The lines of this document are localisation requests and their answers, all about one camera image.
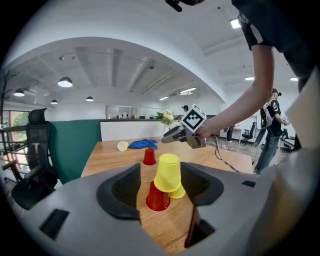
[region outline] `blue glove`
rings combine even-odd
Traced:
[[[136,140],[136,141],[132,142],[128,148],[130,148],[130,149],[150,148],[153,150],[157,150],[158,146],[156,145],[156,143],[158,143],[158,142],[153,139]]]

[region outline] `plastic cup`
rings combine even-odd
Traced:
[[[181,184],[180,161],[175,154],[163,154],[159,157],[154,178],[155,187],[166,193],[176,191]]]
[[[122,152],[126,151],[128,147],[129,147],[129,143],[128,142],[120,141],[118,143],[118,150],[120,150]]]
[[[155,151],[152,148],[147,148],[144,151],[143,163],[146,166],[153,166],[156,164]]]
[[[170,192],[168,193],[169,197],[172,199],[179,199],[179,198],[183,198],[186,194],[186,191],[184,189],[184,187],[182,186],[181,182],[180,182],[180,186],[176,191]]]
[[[162,192],[156,188],[154,182],[150,184],[149,194],[146,197],[146,205],[153,211],[163,211],[170,205],[168,193]]]

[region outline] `white cube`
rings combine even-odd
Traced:
[[[181,123],[192,133],[206,121],[206,113],[203,112],[196,104],[193,104],[189,111],[181,119]]]

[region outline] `black cap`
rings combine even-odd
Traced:
[[[277,90],[276,88],[273,88],[273,89],[272,89],[272,93],[273,93],[273,94],[274,94],[274,93],[277,93],[279,96],[282,95],[282,93],[281,93],[281,92],[278,92],[278,90]]]

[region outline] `yellow cup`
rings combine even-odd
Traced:
[[[182,186],[181,182],[180,182],[180,186],[176,191],[170,192],[168,193],[169,197],[172,199],[179,199],[179,198],[183,198],[186,194],[186,191],[184,189],[184,187]]]
[[[125,142],[125,141],[120,141],[119,143],[118,143],[118,150],[120,150],[120,151],[126,151],[127,150],[127,148],[129,147],[129,143],[128,142]]]
[[[180,161],[175,154],[163,154],[159,157],[154,178],[155,187],[166,193],[176,191],[181,184]]]

